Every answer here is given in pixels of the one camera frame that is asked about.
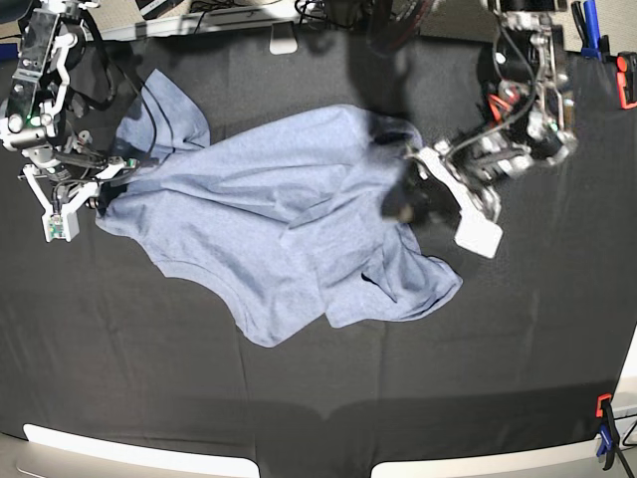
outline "wire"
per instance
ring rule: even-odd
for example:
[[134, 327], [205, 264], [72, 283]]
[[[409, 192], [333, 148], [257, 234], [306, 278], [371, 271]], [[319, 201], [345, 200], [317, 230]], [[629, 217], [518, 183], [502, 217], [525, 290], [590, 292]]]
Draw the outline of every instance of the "wire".
[[625, 446], [626, 448], [633, 448], [634, 446], [637, 446], [637, 443], [627, 443], [626, 442], [628, 437], [630, 435], [632, 435], [633, 431], [635, 431], [635, 428], [637, 428], [637, 420], [635, 420], [633, 422], [633, 424], [631, 425], [631, 427], [628, 429], [628, 431], [626, 433], [624, 433], [624, 439], [621, 441], [621, 444], [623, 446]]
[[505, 37], [505, 40], [509, 42], [509, 44], [511, 45], [511, 48], [514, 50], [514, 52], [516, 52], [516, 55], [518, 55], [525, 64], [525, 68], [527, 69], [527, 72], [529, 73], [529, 79], [531, 80], [531, 93], [529, 94], [529, 99], [527, 100], [526, 104], [517, 113], [509, 116], [505, 121], [501, 122], [497, 126], [489, 127], [488, 129], [482, 132], [479, 132], [478, 134], [468, 139], [465, 139], [459, 144], [453, 146], [445, 154], [445, 160], [451, 159], [454, 156], [454, 154], [458, 153], [458, 151], [464, 149], [467, 146], [470, 146], [471, 144], [475, 142], [478, 142], [484, 137], [490, 134], [493, 134], [494, 132], [498, 132], [503, 129], [506, 129], [512, 124], [515, 124], [531, 110], [533, 104], [535, 103], [535, 99], [537, 98], [537, 86], [535, 85], [535, 83], [537, 83], [537, 81], [539, 80], [539, 75], [541, 74], [541, 70], [537, 71], [537, 76], [533, 74], [533, 68], [531, 66], [531, 63], [529, 63], [529, 60], [527, 59], [527, 57], [525, 57], [525, 55], [520, 51], [520, 49], [518, 48], [518, 45], [516, 45], [516, 43], [511, 38], [511, 35], [509, 35], [507, 30], [502, 25], [500, 25], [500, 34], [503, 37]]
[[619, 457], [619, 461], [621, 461], [621, 464], [624, 467], [624, 471], [626, 472], [626, 475], [628, 475], [628, 478], [635, 478], [635, 474], [633, 473], [633, 470], [630, 468], [630, 465], [628, 464], [628, 460], [626, 460], [626, 457], [624, 456], [624, 452], [621, 451], [620, 447], [617, 447], [617, 456]]
[[[313, 4], [320, 6], [321, 10], [323, 11], [323, 16], [320, 17], [320, 16], [317, 16], [317, 15], [311, 15], [311, 14], [307, 13], [308, 12], [308, 7], [310, 5], [313, 5]], [[300, 17], [299, 18], [299, 24], [303, 23], [304, 20], [305, 21], [317, 20], [317, 21], [323, 22], [326, 27], [332, 26], [332, 27], [340, 28], [342, 30], [351, 30], [352, 28], [354, 28], [354, 26], [358, 22], [357, 16], [354, 16], [354, 19], [351, 21], [351, 23], [349, 25], [343, 25], [341, 23], [334, 22], [325, 13], [325, 7], [324, 7], [323, 0], [295, 0], [295, 10], [297, 11], [297, 13], [299, 14], [299, 17]]]
[[110, 105], [112, 105], [112, 102], [114, 102], [115, 97], [117, 96], [117, 85], [115, 84], [114, 78], [112, 76], [112, 61], [108, 57], [108, 53], [106, 52], [106, 48], [104, 46], [104, 39], [102, 38], [102, 34], [100, 33], [98, 24], [96, 23], [93, 16], [89, 13], [88, 10], [83, 10], [81, 16], [82, 20], [85, 22], [85, 24], [89, 28], [89, 31], [91, 32], [91, 35], [93, 36], [93, 40], [96, 46], [96, 52], [98, 53], [98, 58], [100, 60], [100, 63], [102, 64], [102, 68], [104, 68], [104, 72], [106, 75], [106, 82], [108, 83], [108, 93], [105, 100], [103, 100], [102, 102], [98, 102], [82, 92], [76, 92], [73, 89], [70, 90], [82, 97], [87, 105], [89, 105], [91, 108], [103, 112], [107, 110]]
[[[275, 0], [274, 2], [269, 2], [262, 5], [272, 5], [273, 3], [279, 3], [280, 1], [281, 0]], [[195, 0], [190, 5], [190, 13], [201, 13], [201, 16], [199, 17], [199, 21], [197, 22], [197, 26], [192, 32], [192, 35], [195, 35], [199, 31], [199, 27], [201, 27], [201, 21], [203, 20], [203, 17], [206, 16], [206, 14], [226, 8], [247, 6], [249, 5], [237, 3], [234, 0]]]
[[0, 41], [9, 40], [10, 38], [22, 38], [22, 35], [19, 35], [19, 34], [7, 35], [6, 37], [0, 37]]
[[129, 172], [127, 172], [125, 174], [117, 175], [117, 176], [109, 178], [109, 179], [99, 179], [99, 178], [84, 179], [84, 177], [86, 177], [86, 174], [87, 174], [87, 172], [85, 171], [85, 173], [84, 173], [84, 175], [82, 176], [81, 179], [65, 179], [63, 181], [58, 182], [53, 187], [53, 191], [52, 191], [52, 200], [53, 200], [54, 211], [56, 211], [58, 213], [60, 212], [60, 198], [58, 197], [58, 191], [59, 191], [59, 189], [62, 186], [66, 186], [68, 184], [73, 184], [73, 185], [87, 184], [87, 183], [90, 183], [90, 182], [96, 182], [97, 184], [105, 184], [105, 183], [109, 183], [109, 182], [113, 182], [113, 181], [124, 180], [124, 179], [132, 176], [139, 169], [139, 167], [140, 167], [142, 162], [148, 161], [150, 159], [150, 156], [152, 155], [152, 151], [154, 150], [155, 144], [157, 142], [157, 123], [155, 121], [154, 116], [152, 115], [152, 111], [150, 110], [150, 106], [148, 105], [148, 103], [146, 102], [145, 98], [141, 94], [140, 89], [136, 86], [134, 81], [124, 71], [124, 69], [120, 65], [115, 63], [112, 59], [109, 59], [109, 60], [110, 60], [110, 62], [113, 65], [115, 65], [115, 67], [119, 70], [119, 72], [126, 79], [128, 84], [130, 85], [131, 89], [135, 92], [137, 97], [141, 100], [141, 103], [143, 104], [143, 107], [146, 109], [146, 112], [148, 113], [148, 117], [150, 119], [150, 123], [152, 124], [152, 140], [150, 142], [150, 147], [144, 153], [144, 156], [142, 157], [142, 160], [138, 160], [136, 165], [135, 165], [135, 167], [133, 169], [130, 169]]
[[494, 62], [494, 69], [496, 70], [496, 74], [502, 80], [504, 77], [502, 75], [502, 72], [500, 71], [500, 63], [498, 62], [498, 43], [500, 43], [500, 38], [501, 37], [502, 37], [502, 31], [499, 28], [496, 31], [496, 38], [494, 39], [494, 44], [493, 44], [493, 47], [491, 49], [491, 58], [492, 58], [492, 60]]

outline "blue t-shirt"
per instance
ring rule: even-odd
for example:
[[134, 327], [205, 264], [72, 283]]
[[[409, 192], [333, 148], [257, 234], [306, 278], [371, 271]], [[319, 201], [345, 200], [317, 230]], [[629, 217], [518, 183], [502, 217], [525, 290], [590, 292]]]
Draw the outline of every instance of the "blue t-shirt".
[[[255, 344], [273, 347], [321, 314], [337, 328], [420, 319], [458, 291], [409, 226], [380, 214], [405, 147], [422, 145], [409, 122], [333, 106], [210, 145], [203, 113], [163, 74], [142, 94], [155, 164], [98, 225], [136, 240], [166, 277], [218, 294]], [[114, 153], [144, 151], [151, 137], [137, 99]]]

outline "black tablecloth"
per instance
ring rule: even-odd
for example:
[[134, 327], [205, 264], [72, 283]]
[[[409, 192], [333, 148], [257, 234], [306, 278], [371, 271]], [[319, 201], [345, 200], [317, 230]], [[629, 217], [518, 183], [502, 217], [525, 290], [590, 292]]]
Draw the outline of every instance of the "black tablecloth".
[[[112, 48], [143, 78], [171, 78], [215, 140], [338, 103], [410, 118], [427, 140], [482, 122], [482, 45], [418, 39], [382, 60], [336, 32], [301, 34], [288, 56], [268, 42], [255, 30]], [[637, 113], [619, 109], [611, 68], [571, 60], [579, 151], [500, 187], [497, 258], [458, 249], [442, 226], [418, 230], [424, 253], [465, 279], [449, 305], [407, 324], [319, 319], [271, 350], [89, 211], [72, 243], [46, 244], [40, 206], [15, 179], [20, 156], [1, 150], [0, 431], [35, 423], [247, 457], [277, 478], [592, 438], [597, 395], [613, 391], [635, 327]], [[1, 66], [3, 95], [14, 68]], [[102, 143], [130, 104], [120, 90], [87, 118]]]

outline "white plastic part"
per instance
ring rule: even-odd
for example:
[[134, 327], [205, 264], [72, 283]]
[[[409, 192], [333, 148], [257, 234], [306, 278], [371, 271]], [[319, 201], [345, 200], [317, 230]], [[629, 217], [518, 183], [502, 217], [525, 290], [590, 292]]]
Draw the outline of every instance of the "white plastic part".
[[9, 151], [15, 151], [16, 148], [13, 147], [10, 140], [7, 140], [11, 136], [11, 131], [9, 130], [9, 119], [1, 118], [0, 119], [0, 139], [2, 139], [2, 145], [5, 149]]
[[289, 55], [299, 48], [292, 22], [275, 23], [271, 28], [270, 53]]
[[435, 149], [430, 147], [421, 149], [418, 152], [418, 158], [431, 175], [449, 188], [460, 206], [460, 224], [456, 231], [456, 244], [471, 252], [493, 259], [502, 240], [502, 228], [487, 219], [476, 207], [469, 188], [452, 176]]
[[231, 478], [259, 478], [259, 467], [246, 458], [198, 455], [124, 445], [25, 424], [29, 441], [129, 465]]
[[90, 8], [100, 8], [102, 6], [102, 0], [93, 0], [92, 2], [82, 2], [80, 8], [88, 10]]
[[[617, 418], [615, 424], [622, 438], [630, 431], [635, 417]], [[484, 475], [533, 477], [566, 476], [563, 471], [555, 473], [545, 467], [558, 466], [574, 461], [588, 460], [597, 466], [595, 452], [601, 444], [599, 434], [593, 440], [554, 446], [539, 450], [506, 453], [502, 455], [476, 456], [472, 458], [455, 458], [449, 460], [423, 460], [379, 463], [371, 470], [371, 478], [469, 478]]]
[[[111, 179], [118, 174], [124, 167], [124, 163], [119, 162], [117, 164], [111, 164], [104, 171], [96, 176], [97, 179]], [[44, 228], [44, 237], [47, 242], [51, 242], [56, 239], [56, 235], [53, 233], [52, 228], [59, 226], [62, 228], [64, 239], [67, 242], [71, 242], [74, 237], [80, 232], [80, 224], [78, 222], [78, 209], [80, 209], [90, 197], [98, 195], [100, 192], [100, 185], [97, 182], [89, 182], [77, 189], [77, 192], [73, 196], [73, 199], [62, 205], [60, 215], [57, 216], [53, 213], [53, 205], [47, 199], [46, 194], [42, 191], [36, 175], [40, 173], [40, 169], [34, 164], [27, 164], [22, 168], [22, 172], [27, 178], [27, 182], [33, 193], [38, 198], [40, 204], [44, 208], [44, 214], [42, 215], [42, 227]]]
[[58, 60], [56, 61], [56, 70], [60, 75], [61, 81], [58, 94], [56, 96], [56, 102], [52, 106], [45, 108], [44, 111], [44, 113], [50, 115], [51, 118], [55, 118], [62, 111], [64, 106], [64, 98], [67, 95], [67, 89], [71, 83], [71, 77], [69, 76], [69, 72], [67, 71], [65, 64], [67, 63], [69, 51], [76, 45], [76, 43], [78, 43], [78, 37], [73, 33], [67, 33], [66, 35], [56, 37], [55, 43], [53, 44], [52, 55], [55, 55], [56, 52], [60, 50]]

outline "clamp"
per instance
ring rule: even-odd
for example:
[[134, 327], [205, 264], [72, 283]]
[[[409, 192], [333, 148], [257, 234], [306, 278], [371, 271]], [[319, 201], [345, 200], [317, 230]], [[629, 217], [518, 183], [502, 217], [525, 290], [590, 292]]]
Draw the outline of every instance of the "clamp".
[[621, 52], [617, 56], [617, 90], [621, 108], [637, 107], [637, 53]]
[[615, 463], [615, 455], [621, 461], [624, 470], [629, 478], [635, 478], [626, 457], [620, 448], [620, 436], [615, 425], [615, 416], [613, 415], [613, 409], [610, 404], [612, 395], [606, 393], [597, 397], [597, 409], [595, 410], [595, 416], [601, 418], [601, 424], [599, 426], [599, 434], [601, 436], [601, 445], [597, 450], [597, 457], [605, 456], [606, 462], [604, 463], [604, 471], [608, 471], [613, 467]]
[[579, 38], [581, 38], [581, 56], [607, 61], [610, 57], [610, 41], [608, 35], [602, 37], [599, 33], [599, 20], [597, 19], [595, 0], [586, 0], [583, 12], [580, 1], [573, 2], [570, 8]]

